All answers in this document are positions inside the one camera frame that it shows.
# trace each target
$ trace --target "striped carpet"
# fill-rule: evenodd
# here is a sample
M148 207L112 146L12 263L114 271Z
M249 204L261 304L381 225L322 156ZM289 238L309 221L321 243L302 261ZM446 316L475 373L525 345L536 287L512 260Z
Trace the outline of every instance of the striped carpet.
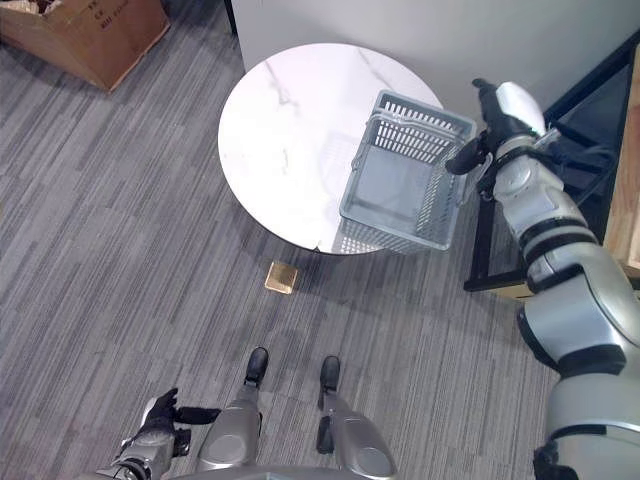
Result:
M173 385L224 405L255 345L271 352L261 463L334 465L314 450L332 353L403 478L532 478L554 379L515 303L462 291L475 206L448 253L343 258L274 237L218 161L243 74L224 5L168 6L170 31L111 95L0 46L0 478L107 464ZM300 269L292 295L264 288L273 260Z

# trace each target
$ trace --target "round table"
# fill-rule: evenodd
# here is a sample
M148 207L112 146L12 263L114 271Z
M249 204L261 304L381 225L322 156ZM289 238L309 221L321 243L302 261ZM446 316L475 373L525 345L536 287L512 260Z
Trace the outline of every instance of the round table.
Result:
M380 53L312 44L252 68L222 111L218 149L229 187L275 235L310 250L377 249L345 238L339 205L380 90L441 107L411 70Z

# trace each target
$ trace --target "robot leg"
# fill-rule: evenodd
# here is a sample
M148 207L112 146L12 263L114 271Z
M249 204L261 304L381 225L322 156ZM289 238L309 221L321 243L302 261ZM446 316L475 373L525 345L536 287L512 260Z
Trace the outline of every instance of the robot leg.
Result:
M320 374L318 407L323 412L318 429L317 450L335 451L340 468L365 478L393 479L397 469L393 457L375 425L361 413L351 410L337 394L340 361L327 357Z
M244 385L220 413L200 447L199 472L255 464L262 422L258 391L268 361L269 355L262 347L251 353Z

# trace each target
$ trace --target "gray plastic basket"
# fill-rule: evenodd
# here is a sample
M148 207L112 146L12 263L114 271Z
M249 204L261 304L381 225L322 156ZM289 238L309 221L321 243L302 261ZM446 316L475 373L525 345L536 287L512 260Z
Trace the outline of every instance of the gray plastic basket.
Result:
M473 120L381 91L340 204L342 234L400 253L448 249L465 177L444 164L475 129Z

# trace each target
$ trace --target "wooden shelf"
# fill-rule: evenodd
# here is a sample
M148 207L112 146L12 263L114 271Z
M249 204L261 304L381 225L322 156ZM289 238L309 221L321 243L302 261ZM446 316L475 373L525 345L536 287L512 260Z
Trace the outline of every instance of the wooden shelf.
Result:
M640 278L640 45L636 47L604 247L620 262L627 275Z

